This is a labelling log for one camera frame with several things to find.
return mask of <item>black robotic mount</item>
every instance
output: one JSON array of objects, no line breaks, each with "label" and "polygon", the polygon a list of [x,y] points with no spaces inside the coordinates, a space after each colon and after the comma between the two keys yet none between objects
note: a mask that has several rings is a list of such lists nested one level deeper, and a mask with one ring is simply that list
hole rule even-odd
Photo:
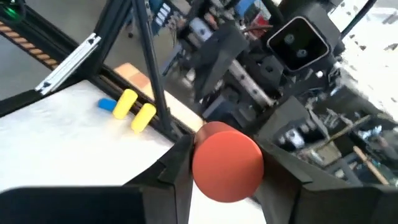
[{"label": "black robotic mount", "polygon": [[[193,186],[190,166],[195,137],[191,130],[169,115],[159,70],[155,66],[146,10],[140,10],[146,6],[144,1],[138,0],[133,4],[138,9],[144,55],[158,107],[158,114],[151,125],[175,145],[147,170],[121,187],[24,188],[3,192],[0,194],[1,223],[188,223]],[[188,14],[191,21],[197,15],[205,14],[204,4],[197,6],[200,7],[193,7]],[[131,1],[108,1],[94,31],[103,38],[101,44],[58,91],[88,79],[115,99],[126,88],[139,92],[102,64],[130,7]],[[21,23],[3,21],[0,25],[12,29],[59,62],[77,47],[76,42],[29,7],[26,7]],[[225,30],[232,35],[235,32],[233,29]],[[12,37],[1,34],[17,44]],[[30,90],[6,99],[0,102],[0,116],[47,96]],[[147,102],[150,99],[140,93],[132,112],[137,113]],[[277,107],[273,107],[270,113],[277,114],[274,113],[276,110]],[[258,122],[264,124],[267,120],[269,118]],[[397,220],[396,189],[349,184],[297,159],[261,135],[250,134],[249,131],[247,134],[260,146],[264,158],[266,173],[253,199],[261,204],[267,223],[395,223]]]}]

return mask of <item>white tabletop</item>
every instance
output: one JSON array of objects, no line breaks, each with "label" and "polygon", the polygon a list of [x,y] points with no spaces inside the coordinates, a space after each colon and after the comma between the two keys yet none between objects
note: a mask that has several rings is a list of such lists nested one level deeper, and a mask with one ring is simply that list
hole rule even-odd
[{"label": "white tabletop", "polygon": [[[152,127],[130,130],[96,107],[106,97],[81,82],[0,119],[0,192],[23,186],[122,185],[172,146]],[[194,185],[190,223],[265,223],[243,200],[218,203]]]}]

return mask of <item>black metal frame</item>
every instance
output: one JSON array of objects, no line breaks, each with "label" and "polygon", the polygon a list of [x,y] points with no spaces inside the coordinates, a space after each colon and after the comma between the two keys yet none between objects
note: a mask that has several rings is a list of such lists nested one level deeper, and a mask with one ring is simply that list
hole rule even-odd
[{"label": "black metal frame", "polygon": [[[134,6],[145,7],[143,1],[134,0]],[[111,68],[103,64],[108,52],[113,46],[119,31],[124,25],[124,19],[130,11],[132,2],[125,0],[108,0],[103,12],[100,15],[94,33],[100,36],[101,42],[97,49],[82,63],[79,69],[57,90],[60,91],[82,80],[87,79],[107,95],[118,99],[124,89],[130,88],[138,92],[139,98],[131,111],[137,113],[144,103],[154,102],[132,84],[128,83],[115,73]],[[159,75],[159,69],[155,62],[155,53],[152,43],[152,35],[149,29],[149,23],[145,22],[147,14],[145,10],[140,11],[137,16],[140,17],[139,27],[144,46],[144,55],[146,58],[149,77],[154,90],[155,104],[157,107],[157,116],[150,122],[150,125],[158,130],[165,137],[175,142],[181,134],[193,133],[193,131],[170,115],[164,98],[164,88]],[[61,62],[77,47],[78,43],[64,34],[33,9],[27,6],[26,19],[19,24],[7,24],[15,32],[27,39],[51,56],[54,60]],[[46,96],[41,96],[34,90],[28,90],[19,95],[0,101],[0,117],[21,109],[31,103],[41,100]]]}]

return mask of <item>machinery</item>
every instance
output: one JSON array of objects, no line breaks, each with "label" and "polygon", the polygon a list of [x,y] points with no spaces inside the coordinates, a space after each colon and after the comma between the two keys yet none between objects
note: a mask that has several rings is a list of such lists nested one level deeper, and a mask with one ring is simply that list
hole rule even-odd
[{"label": "machinery", "polygon": [[[308,97],[300,99],[302,93],[314,88],[327,95],[333,92],[339,71],[336,57],[344,49],[341,36],[348,32],[341,34],[328,19],[333,2],[294,2],[298,5],[282,1],[278,8],[264,1],[272,16],[268,25],[256,28],[267,30],[258,39],[248,34],[248,29],[253,28],[241,29],[242,24],[237,24],[236,18],[242,12],[236,14],[238,2],[234,0],[227,3],[196,0],[188,14],[182,14],[172,2],[164,1],[152,20],[147,15],[146,1],[108,1],[93,34],[81,45],[27,6],[23,7],[25,15],[19,23],[2,20],[3,36],[53,70],[35,90],[0,102],[0,116],[4,117],[82,80],[90,81],[115,99],[123,89],[135,90],[102,64],[132,3],[155,95],[157,116],[151,126],[175,144],[121,187],[21,188],[3,192],[0,220],[4,223],[188,223],[193,175],[198,172],[195,163],[205,140],[201,132],[195,137],[167,109],[160,74],[167,73],[178,59],[184,69],[194,73],[195,101],[203,105],[203,117],[216,124],[224,122],[223,128],[210,122],[203,129],[210,133],[232,132],[238,139],[244,139],[251,146],[240,147],[240,152],[257,150],[256,165],[262,172],[245,177],[259,177],[252,198],[261,205],[267,223],[395,223],[398,214],[395,187],[355,182],[349,178],[352,172],[338,177],[334,175],[335,169],[328,174],[327,168],[344,160],[345,155],[338,154],[328,162],[319,159],[319,150],[348,133],[358,134],[355,128],[370,117],[364,114],[331,134],[329,127],[334,125],[329,126],[314,112],[316,105],[314,110],[306,107]],[[176,57],[160,69],[162,72],[156,66],[153,50],[153,22],[161,26],[174,23],[178,27]],[[10,32],[34,42],[33,46],[55,63],[42,60]],[[142,94],[137,101],[133,113],[137,113],[140,105],[151,102]],[[222,140],[232,144],[237,141]],[[228,147],[241,146],[232,144]],[[220,144],[218,148],[228,153],[228,147]],[[337,169],[346,170],[345,165],[338,165]],[[224,190],[233,188],[229,183]]]}]

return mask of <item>blue object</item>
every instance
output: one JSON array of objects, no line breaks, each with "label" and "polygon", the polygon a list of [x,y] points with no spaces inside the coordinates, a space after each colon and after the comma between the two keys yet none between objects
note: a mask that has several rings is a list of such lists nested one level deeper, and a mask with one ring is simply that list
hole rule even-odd
[{"label": "blue object", "polygon": [[116,107],[116,103],[118,103],[116,100],[102,98],[98,101],[97,106],[101,109],[112,112],[113,109]]},{"label": "blue object", "polygon": [[254,3],[255,0],[240,0],[240,2],[235,6],[235,11],[241,17],[244,16],[244,13],[249,9],[249,7]]}]

